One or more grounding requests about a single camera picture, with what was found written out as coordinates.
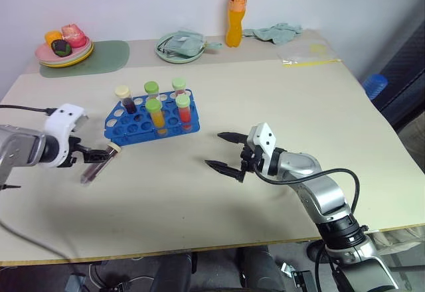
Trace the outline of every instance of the blue test tube rack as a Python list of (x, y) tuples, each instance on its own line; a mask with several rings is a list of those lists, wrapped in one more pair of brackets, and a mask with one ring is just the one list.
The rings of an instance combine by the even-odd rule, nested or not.
[(148, 95), (136, 96), (133, 101), (136, 104), (136, 112), (127, 113), (126, 109), (118, 102), (114, 109), (105, 119), (106, 138), (113, 141), (119, 146), (126, 146), (144, 141), (153, 141), (178, 135), (194, 133), (200, 129), (199, 117), (192, 91), (186, 90), (191, 99), (191, 122), (182, 123), (179, 118), (179, 110), (175, 103), (175, 92), (160, 93), (159, 99), (162, 102), (162, 111), (165, 119), (165, 127), (167, 134), (159, 135), (157, 129), (153, 126), (151, 116), (145, 108)]

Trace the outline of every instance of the green cap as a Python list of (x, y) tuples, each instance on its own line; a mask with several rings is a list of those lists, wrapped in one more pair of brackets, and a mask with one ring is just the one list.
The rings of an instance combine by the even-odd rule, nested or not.
[(184, 90), (186, 88), (186, 81), (184, 78), (173, 79), (173, 88), (175, 90)]
[(155, 113), (156, 111), (160, 111), (161, 110), (162, 103), (159, 100), (157, 100), (156, 98), (151, 98), (150, 100), (148, 100), (146, 102), (145, 107), (146, 107), (146, 110), (149, 113)]
[(178, 108), (187, 108), (191, 104), (191, 99), (186, 94), (180, 94), (175, 98)]
[(148, 94), (158, 93), (159, 86), (158, 86), (157, 82), (154, 82), (154, 81), (146, 82), (145, 83), (145, 91)]

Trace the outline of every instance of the table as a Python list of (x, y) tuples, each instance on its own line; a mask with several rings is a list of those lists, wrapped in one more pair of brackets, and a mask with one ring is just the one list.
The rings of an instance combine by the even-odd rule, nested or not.
[[(117, 102), (117, 85), (129, 85), (136, 96), (148, 80), (163, 92), (182, 76), (194, 93), (201, 130), (124, 147), (89, 186), (79, 184), (86, 168), (81, 159), (71, 169), (13, 169), (8, 183), (22, 188), (0, 193), (0, 216), (10, 227), (74, 261), (316, 238), (292, 189), (253, 174), (241, 184), (203, 162), (238, 167), (241, 146), (216, 134), (248, 133), (263, 121), (274, 131), (276, 146), (309, 153), (323, 169), (357, 173), (360, 224), (374, 231), (425, 223), (424, 174), (343, 63), (285, 68), (271, 44), (245, 39), (239, 49), (223, 49), (230, 62), (217, 54), (182, 66), (152, 56), (154, 62), (137, 65), (144, 63), (137, 53), (152, 54), (147, 43), (131, 42), (127, 66), (108, 74), (47, 79), (32, 63), (2, 103), (82, 106), (90, 120), (76, 135), (83, 145), (104, 147), (104, 118)], [(42, 129), (45, 119), (28, 111), (0, 113), (1, 123), (33, 129)], [(351, 177), (332, 178), (351, 202)], [(0, 240), (0, 265), (61, 262), (4, 231)]]

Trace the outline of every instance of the white wall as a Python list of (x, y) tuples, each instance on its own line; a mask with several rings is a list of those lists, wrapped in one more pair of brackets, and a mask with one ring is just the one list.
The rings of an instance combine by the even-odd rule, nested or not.
[[(279, 22), (320, 29), (356, 76), (419, 0), (248, 0), (244, 26)], [(94, 40), (157, 38), (179, 27), (225, 32), (226, 0), (0, 0), (0, 97), (43, 35), (68, 23)]]

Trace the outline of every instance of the plastic bag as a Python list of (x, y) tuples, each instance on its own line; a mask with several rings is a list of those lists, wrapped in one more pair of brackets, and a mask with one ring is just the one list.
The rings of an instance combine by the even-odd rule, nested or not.
[(341, 61), (326, 41), (320, 38), (297, 38), (279, 46), (278, 55), (284, 66), (311, 66)]

